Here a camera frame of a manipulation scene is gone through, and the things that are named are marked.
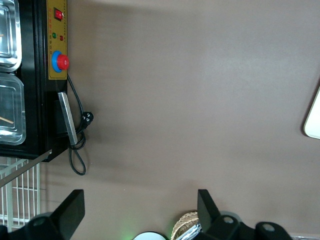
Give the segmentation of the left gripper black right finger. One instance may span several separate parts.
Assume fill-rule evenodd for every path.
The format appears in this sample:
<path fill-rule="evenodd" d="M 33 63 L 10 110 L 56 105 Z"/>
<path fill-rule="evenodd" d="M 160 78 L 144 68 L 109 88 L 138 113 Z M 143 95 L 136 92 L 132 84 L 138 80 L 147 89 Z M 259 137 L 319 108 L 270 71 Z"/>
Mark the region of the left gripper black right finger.
<path fill-rule="evenodd" d="M 198 240 L 290 240 L 292 237 L 279 224 L 258 222 L 247 226 L 231 214 L 222 214 L 206 189 L 197 192 L 197 215 L 201 232 Z"/>

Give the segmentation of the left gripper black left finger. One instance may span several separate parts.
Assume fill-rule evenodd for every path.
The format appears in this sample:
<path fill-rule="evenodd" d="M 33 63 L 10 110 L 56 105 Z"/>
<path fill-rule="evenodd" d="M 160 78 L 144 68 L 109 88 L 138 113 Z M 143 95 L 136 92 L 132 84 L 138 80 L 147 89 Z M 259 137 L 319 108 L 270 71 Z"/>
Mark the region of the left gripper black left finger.
<path fill-rule="evenodd" d="M 53 211 L 39 214 L 22 228 L 9 232 L 0 226 L 2 240 L 69 240 L 85 216 L 84 190 L 75 189 Z"/>

